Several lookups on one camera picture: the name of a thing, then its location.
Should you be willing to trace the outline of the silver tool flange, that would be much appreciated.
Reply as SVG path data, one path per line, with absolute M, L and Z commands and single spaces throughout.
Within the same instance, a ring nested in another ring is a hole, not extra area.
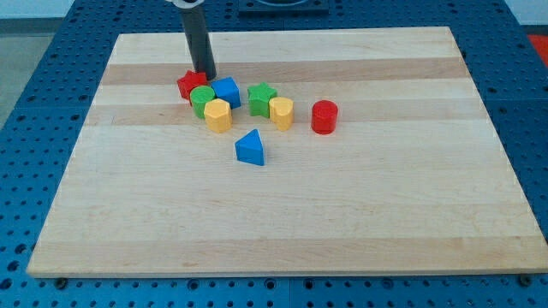
M 205 0 L 166 0 L 179 9 L 193 9 L 200 6 Z

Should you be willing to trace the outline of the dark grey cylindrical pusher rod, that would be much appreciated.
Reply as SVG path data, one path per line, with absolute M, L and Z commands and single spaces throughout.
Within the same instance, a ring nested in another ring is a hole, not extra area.
M 180 11 L 194 69 L 205 73 L 208 80 L 213 80 L 217 76 L 217 69 L 202 4 Z

